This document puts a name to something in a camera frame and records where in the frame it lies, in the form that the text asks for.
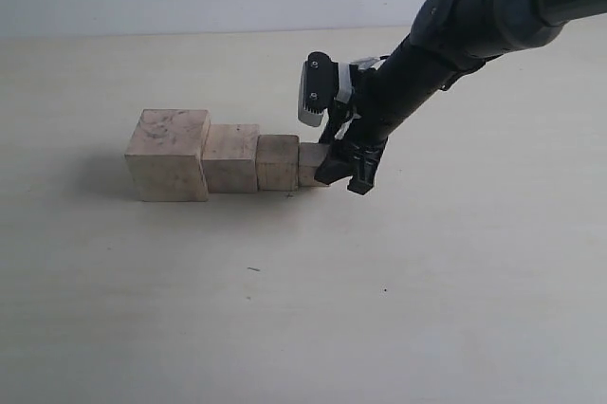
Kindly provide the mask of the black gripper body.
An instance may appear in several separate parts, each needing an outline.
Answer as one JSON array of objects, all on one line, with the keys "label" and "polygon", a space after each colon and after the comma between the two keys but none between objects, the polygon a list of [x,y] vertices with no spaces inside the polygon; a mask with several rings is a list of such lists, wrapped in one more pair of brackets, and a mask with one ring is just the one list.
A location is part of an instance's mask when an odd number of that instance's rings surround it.
[{"label": "black gripper body", "polygon": [[319,142],[343,139],[366,145],[387,137],[455,76],[453,66],[426,50],[395,50],[378,68],[359,74],[347,107],[331,107]]}]

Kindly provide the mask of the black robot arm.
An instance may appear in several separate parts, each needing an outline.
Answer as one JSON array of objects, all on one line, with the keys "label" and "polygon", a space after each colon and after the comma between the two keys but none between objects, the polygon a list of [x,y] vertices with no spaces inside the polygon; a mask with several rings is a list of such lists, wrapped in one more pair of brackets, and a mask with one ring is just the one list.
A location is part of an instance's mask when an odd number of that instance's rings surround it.
[{"label": "black robot arm", "polygon": [[353,193],[375,184],[388,137],[427,99],[508,53],[550,44],[571,21],[604,13],[606,0],[426,0],[388,55],[351,63],[315,51],[303,63],[298,118],[322,129],[314,173]]}]

